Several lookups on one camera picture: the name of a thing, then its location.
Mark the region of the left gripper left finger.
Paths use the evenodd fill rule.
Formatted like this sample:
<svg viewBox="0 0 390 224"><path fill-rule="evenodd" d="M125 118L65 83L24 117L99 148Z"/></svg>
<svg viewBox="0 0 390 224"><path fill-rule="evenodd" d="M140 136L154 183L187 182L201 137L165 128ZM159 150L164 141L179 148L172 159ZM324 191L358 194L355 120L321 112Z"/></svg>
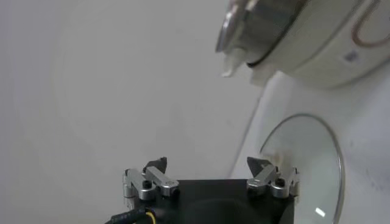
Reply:
<svg viewBox="0 0 390 224"><path fill-rule="evenodd" d="M149 161L142 170L126 169L122 175L124 204L129 210L141 203L151 203L158 197L176 199L180 194L179 181L166 175L167 157Z"/></svg>

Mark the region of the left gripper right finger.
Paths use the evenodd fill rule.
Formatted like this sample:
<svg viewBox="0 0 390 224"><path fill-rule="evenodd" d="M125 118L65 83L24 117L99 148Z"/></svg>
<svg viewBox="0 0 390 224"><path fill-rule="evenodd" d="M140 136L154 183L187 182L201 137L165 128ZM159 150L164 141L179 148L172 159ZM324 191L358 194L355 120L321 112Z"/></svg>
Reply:
<svg viewBox="0 0 390 224"><path fill-rule="evenodd" d="M247 165L253 177L246 181L250 199L270 194L273 198L287 199L299 196L300 173L296 167L282 170L269 160L247 157Z"/></svg>

